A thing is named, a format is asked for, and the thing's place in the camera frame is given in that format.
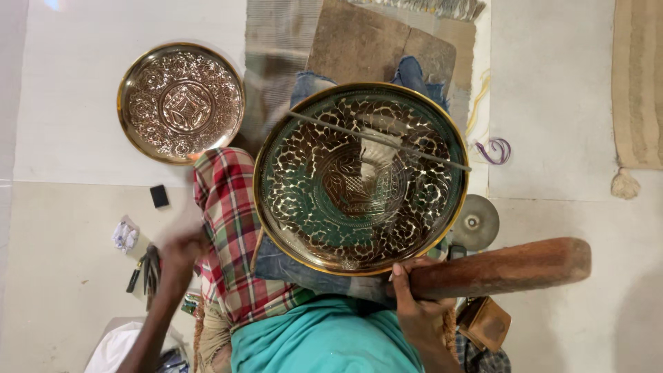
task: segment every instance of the black eraser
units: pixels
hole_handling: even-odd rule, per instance
[[[157,185],[150,188],[150,193],[152,194],[152,201],[154,202],[155,208],[160,208],[163,206],[168,206],[168,196],[166,195],[166,187],[163,185]]]

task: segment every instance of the brass plate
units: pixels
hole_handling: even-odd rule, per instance
[[[117,115],[129,141],[172,165],[191,165],[205,150],[228,145],[244,105],[232,65],[204,46],[184,42],[142,55],[117,92]]]
[[[394,84],[336,86],[292,111],[468,164],[449,115]],[[371,275],[435,246],[462,207],[468,178],[467,171],[286,116],[258,155],[253,192],[261,224],[283,252],[326,273]]]

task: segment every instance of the checkered cloth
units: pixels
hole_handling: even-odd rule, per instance
[[[503,349],[479,350],[467,337],[456,332],[460,368],[466,373],[511,373],[511,361]]]
[[[212,241],[202,260],[202,293],[226,316],[231,332],[282,315],[314,297],[293,283],[256,278],[249,270],[262,230],[253,200],[253,158],[219,148],[196,162],[195,200]]]

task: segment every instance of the black handle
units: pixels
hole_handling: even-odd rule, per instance
[[[139,274],[141,274],[140,268],[136,268],[133,270],[133,275],[131,275],[131,279],[129,280],[129,286],[127,286],[128,293],[133,293],[133,288],[136,287],[136,282],[138,282]]]

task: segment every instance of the brown leather pouch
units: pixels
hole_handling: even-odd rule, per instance
[[[490,297],[475,298],[458,317],[458,331],[474,345],[496,352],[511,326],[511,316]]]

